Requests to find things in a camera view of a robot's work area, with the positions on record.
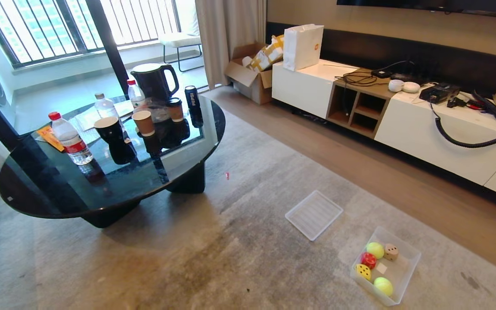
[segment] shelf compartment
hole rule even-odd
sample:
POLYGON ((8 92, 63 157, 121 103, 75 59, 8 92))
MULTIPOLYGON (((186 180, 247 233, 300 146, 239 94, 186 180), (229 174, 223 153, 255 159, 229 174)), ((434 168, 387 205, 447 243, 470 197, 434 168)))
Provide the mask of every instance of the shelf compartment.
POLYGON ((368 137, 373 137, 377 125, 378 120, 355 112, 350 127, 368 137))
POLYGON ((350 121, 350 116, 346 115, 344 111, 336 111, 331 113, 327 120, 344 127, 348 126, 348 121, 350 121))
POLYGON ((349 121, 349 116, 355 105, 355 100, 357 98, 357 92, 354 90, 346 89, 339 85, 334 85, 332 90, 332 98, 330 100, 329 118, 335 122, 340 122, 347 125, 349 121))
POLYGON ((377 96, 372 96, 365 93, 360 93, 357 99, 356 112, 371 118, 378 119, 382 114, 382 110, 386 106, 386 100, 377 96))

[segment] black table leg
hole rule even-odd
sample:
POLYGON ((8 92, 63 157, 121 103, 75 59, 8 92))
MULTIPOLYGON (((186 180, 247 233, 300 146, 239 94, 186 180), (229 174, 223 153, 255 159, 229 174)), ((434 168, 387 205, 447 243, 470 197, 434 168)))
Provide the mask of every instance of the black table leg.
POLYGON ((115 210, 101 211, 96 214, 82 216, 81 218, 87 220, 95 227, 106 228, 117 222, 120 218, 123 218, 126 214, 130 213, 131 210, 135 209, 139 205, 139 202, 140 200, 124 205, 115 210))
POLYGON ((193 168, 174 183, 167 190, 184 194, 200 194, 204 192, 206 187, 204 163, 193 168))

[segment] round glass coffee table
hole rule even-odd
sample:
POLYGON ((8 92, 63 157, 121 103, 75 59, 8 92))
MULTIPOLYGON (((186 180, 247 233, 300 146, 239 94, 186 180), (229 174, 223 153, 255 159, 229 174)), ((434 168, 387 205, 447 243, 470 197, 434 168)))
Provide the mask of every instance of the round glass coffee table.
POLYGON ((109 149, 96 139, 88 144, 93 161, 81 166, 33 133, 1 168, 0 196, 30 216, 81 217, 104 228, 164 189, 204 192, 204 163, 219 145, 226 120, 221 108, 202 96, 200 109, 185 112, 183 122, 157 123, 148 138, 138 136, 134 121, 127 120, 124 145, 109 149))

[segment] water bottle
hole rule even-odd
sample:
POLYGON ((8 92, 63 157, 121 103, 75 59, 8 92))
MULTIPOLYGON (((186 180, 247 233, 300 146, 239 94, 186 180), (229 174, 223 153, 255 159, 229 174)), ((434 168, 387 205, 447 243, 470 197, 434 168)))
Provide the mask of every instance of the water bottle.
POLYGON ((108 98, 105 98, 103 93, 95 94, 95 98, 97 98, 95 108, 97 109, 99 116, 101 118, 109 118, 110 116, 118 118, 118 122, 120 123, 122 130, 124 130, 124 124, 122 123, 122 120, 120 120, 118 111, 116 111, 116 108, 114 107, 114 102, 108 98))
POLYGON ((130 86, 127 90, 127 94, 130 96, 133 108, 146 108, 146 100, 143 90, 140 89, 134 79, 128 79, 127 84, 130 86))
POLYGON ((49 113, 53 123, 53 134, 60 141, 65 152, 76 165, 85 165, 93 159, 93 154, 83 142, 74 126, 64 120, 59 112, 49 113))

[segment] wooden floor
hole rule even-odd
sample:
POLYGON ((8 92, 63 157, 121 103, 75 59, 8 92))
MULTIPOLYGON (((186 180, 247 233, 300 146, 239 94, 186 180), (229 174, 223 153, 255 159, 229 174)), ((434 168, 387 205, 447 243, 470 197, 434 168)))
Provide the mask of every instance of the wooden floor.
POLYGON ((258 106, 231 87, 203 94, 252 126, 496 265, 496 193, 336 126, 258 106))

